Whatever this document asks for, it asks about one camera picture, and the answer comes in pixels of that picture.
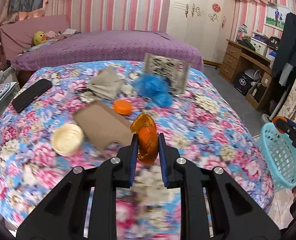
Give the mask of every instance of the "gray floor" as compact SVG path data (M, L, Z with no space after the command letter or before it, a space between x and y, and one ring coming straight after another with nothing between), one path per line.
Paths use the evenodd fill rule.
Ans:
M219 75L219 70L219 68L216 70L212 66L205 65L203 73L232 109L235 110L251 135L255 136L260 134L260 129L264 124L261 120L262 114L253 109L253 107L246 101L245 96L239 93L232 84L229 84Z

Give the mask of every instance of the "cream colored lid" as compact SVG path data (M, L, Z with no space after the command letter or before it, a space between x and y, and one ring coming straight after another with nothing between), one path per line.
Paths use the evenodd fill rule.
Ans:
M51 138L53 149L62 156L72 156L83 141L83 131L75 124L64 124Z

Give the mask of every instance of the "silver bolt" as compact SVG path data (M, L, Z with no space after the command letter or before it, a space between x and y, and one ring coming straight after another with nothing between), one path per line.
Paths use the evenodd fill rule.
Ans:
M178 158L178 159L176 160L176 162L179 163L179 164L185 164L187 161L186 161L185 158Z
M81 166L77 166L77 167L73 168L73 173L79 174L82 172L82 170L83 170L83 168Z
M215 167L214 171L219 175L224 173L224 169L222 167Z
M110 162L112 163L112 164L117 164L117 163L119 163L121 160L120 160L120 158L118 158L118 157L113 157L113 158L111 158L111 160L110 160Z

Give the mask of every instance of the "blue plastic bag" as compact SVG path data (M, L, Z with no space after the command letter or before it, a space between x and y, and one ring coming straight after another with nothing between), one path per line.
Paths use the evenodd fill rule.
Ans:
M160 76L143 74L134 82L133 87L138 95L151 98L158 106L168 107L172 104L168 83Z

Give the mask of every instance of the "stuffed toy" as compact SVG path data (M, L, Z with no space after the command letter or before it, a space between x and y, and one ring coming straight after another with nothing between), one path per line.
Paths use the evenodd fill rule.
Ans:
M33 44L40 45L46 42L46 35L44 32L36 32L33 36Z

